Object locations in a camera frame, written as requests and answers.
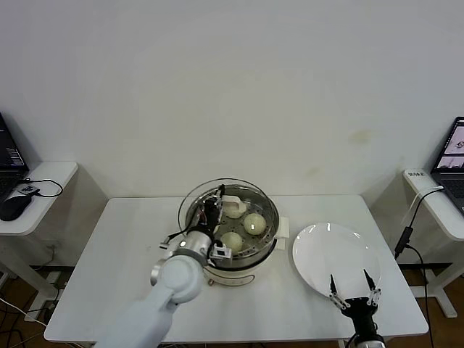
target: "laptop screen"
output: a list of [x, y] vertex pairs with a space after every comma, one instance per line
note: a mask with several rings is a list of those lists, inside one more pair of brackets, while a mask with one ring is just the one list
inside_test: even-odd
[[464, 117], [456, 119], [432, 171], [464, 172]]
[[0, 115], [0, 170], [27, 170], [3, 117]]

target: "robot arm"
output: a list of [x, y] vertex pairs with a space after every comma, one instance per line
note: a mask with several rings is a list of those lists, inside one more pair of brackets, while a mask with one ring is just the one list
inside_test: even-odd
[[159, 270], [158, 282], [148, 297], [134, 302], [109, 327], [96, 348], [157, 347], [169, 331], [180, 303], [201, 291], [203, 267], [193, 257], [178, 255]]
[[173, 322], [178, 305], [194, 299], [203, 284], [203, 267], [210, 255], [226, 254], [231, 250], [213, 243], [213, 234], [222, 213], [221, 197], [204, 203], [198, 225], [189, 228], [167, 260], [160, 260], [152, 271], [153, 289], [142, 301], [133, 302], [120, 313], [97, 341], [96, 348], [152, 348], [164, 339]]
[[356, 348], [385, 348], [384, 338], [377, 334], [377, 324], [372, 318], [378, 309], [381, 290], [376, 287], [366, 270], [364, 275], [370, 289], [369, 297], [342, 299], [338, 295], [334, 277], [331, 275], [330, 299], [343, 315], [353, 321]]

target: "computer mouse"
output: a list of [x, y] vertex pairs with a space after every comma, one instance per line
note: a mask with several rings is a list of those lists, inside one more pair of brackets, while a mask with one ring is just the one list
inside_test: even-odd
[[31, 202], [31, 196], [15, 196], [7, 199], [0, 205], [0, 220], [13, 221], [18, 219]]

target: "wooden floor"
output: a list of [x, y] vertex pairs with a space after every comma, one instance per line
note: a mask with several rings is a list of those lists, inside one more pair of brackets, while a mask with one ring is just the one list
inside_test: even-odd
[[[421, 285], [423, 279], [417, 270], [404, 271], [408, 283], [410, 285]], [[58, 284], [64, 286], [65, 281], [70, 274], [62, 274]], [[455, 306], [458, 317], [447, 319], [443, 316], [440, 307], [435, 299], [428, 301], [431, 326], [433, 328], [434, 343], [436, 348], [462, 348], [464, 347], [464, 278], [459, 278], [452, 282], [445, 289], [446, 293]], [[28, 305], [33, 301], [34, 289], [26, 284], [21, 279], [8, 280], [0, 291], [4, 298], [24, 310], [28, 309]], [[425, 313], [425, 300], [419, 299], [418, 303]], [[0, 304], [0, 309], [5, 311], [5, 305]], [[17, 315], [14, 309], [9, 308], [10, 313], [0, 313], [0, 348], [60, 348], [69, 347], [66, 344], [56, 344], [48, 342], [44, 339], [44, 327], [37, 323], [29, 323], [23, 320], [22, 315]], [[45, 320], [45, 313], [42, 313], [40, 319]], [[21, 342], [18, 331], [24, 339], [34, 336], [31, 340], [25, 342], [25, 346], [19, 344]], [[337, 348], [338, 344], [334, 341], [325, 342], [292, 342], [292, 343], [253, 343], [253, 344], [208, 344], [207, 348]], [[204, 348], [203, 344], [189, 344], [188, 348]], [[387, 342], [388, 348], [411, 348], [411, 347], [430, 347], [428, 334], [414, 337], [400, 337]]]

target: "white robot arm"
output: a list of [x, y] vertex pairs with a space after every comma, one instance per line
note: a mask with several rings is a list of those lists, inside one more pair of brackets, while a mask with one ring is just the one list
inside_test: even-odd
[[96, 348], [152, 348], [163, 340], [180, 303], [194, 299], [203, 284], [203, 267], [193, 257], [178, 255], [159, 270], [148, 297], [134, 302], [109, 327]]
[[157, 347], [169, 331], [178, 305], [194, 299], [201, 291], [203, 267], [211, 262], [210, 258], [231, 258], [229, 248], [213, 242], [222, 214], [223, 194], [221, 186], [216, 195], [206, 200], [199, 212], [204, 219], [187, 230], [186, 237], [167, 260], [160, 260], [154, 266], [153, 289], [148, 297], [120, 313], [97, 340], [96, 348]]

